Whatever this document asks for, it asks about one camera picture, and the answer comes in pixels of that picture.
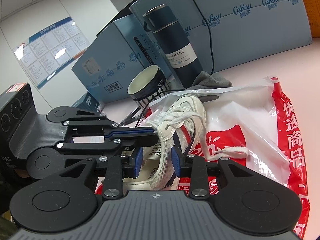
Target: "orange object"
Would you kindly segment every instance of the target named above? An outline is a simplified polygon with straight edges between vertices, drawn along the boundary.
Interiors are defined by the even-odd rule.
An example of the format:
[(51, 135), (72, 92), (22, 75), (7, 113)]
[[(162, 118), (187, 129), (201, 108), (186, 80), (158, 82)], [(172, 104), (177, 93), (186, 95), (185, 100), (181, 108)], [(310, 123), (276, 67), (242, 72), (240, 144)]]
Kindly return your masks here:
[(320, 0), (303, 0), (309, 18), (312, 37), (320, 37)]

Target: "white sneaker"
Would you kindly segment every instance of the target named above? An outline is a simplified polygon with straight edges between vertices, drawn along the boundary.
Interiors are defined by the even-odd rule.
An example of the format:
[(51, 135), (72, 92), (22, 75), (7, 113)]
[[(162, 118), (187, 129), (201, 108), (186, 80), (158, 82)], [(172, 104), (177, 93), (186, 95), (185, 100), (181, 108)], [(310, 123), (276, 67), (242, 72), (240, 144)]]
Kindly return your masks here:
[(161, 190), (175, 178), (171, 148), (176, 145), (187, 155), (201, 142), (206, 147), (206, 113), (202, 102), (187, 95), (177, 100), (158, 121), (148, 121), (158, 134), (159, 142), (143, 149), (144, 165), (136, 179), (124, 179), (127, 190)]

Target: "dark blue thermos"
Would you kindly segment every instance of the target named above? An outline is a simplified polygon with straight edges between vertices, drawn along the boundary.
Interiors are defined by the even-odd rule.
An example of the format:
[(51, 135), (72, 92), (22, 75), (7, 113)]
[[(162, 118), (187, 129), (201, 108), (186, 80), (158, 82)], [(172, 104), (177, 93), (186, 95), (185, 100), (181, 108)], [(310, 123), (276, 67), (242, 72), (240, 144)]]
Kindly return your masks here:
[(187, 35), (170, 7), (166, 4), (159, 5), (145, 13), (143, 18), (145, 20), (144, 29), (152, 31), (182, 85), (185, 88), (191, 87), (203, 69)]

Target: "mug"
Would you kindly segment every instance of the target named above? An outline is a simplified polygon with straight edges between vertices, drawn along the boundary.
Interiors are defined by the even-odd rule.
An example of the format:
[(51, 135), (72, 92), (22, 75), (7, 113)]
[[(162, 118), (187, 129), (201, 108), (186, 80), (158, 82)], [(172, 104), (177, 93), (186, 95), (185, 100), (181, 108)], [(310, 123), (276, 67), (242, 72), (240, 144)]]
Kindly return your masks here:
[(143, 110), (147, 105), (170, 93), (167, 80), (157, 65), (142, 70), (130, 83), (128, 94)]

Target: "bottle label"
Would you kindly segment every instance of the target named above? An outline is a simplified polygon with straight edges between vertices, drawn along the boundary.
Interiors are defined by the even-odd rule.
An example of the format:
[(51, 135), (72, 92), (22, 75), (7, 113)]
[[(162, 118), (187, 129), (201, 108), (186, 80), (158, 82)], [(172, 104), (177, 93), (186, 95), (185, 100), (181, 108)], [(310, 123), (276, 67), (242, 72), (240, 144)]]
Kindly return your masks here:
[(174, 53), (166, 54), (166, 56), (173, 68), (184, 67), (197, 58), (197, 55), (190, 43)]

